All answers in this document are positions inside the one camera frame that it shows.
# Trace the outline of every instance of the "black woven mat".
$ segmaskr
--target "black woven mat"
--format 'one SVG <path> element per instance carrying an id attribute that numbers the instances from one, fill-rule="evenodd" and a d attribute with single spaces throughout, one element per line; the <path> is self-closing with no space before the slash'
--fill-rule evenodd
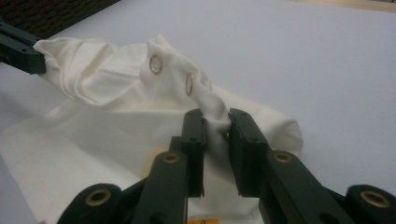
<path id="1" fill-rule="evenodd" d="M 0 0 L 3 21 L 48 38 L 120 0 Z"/>

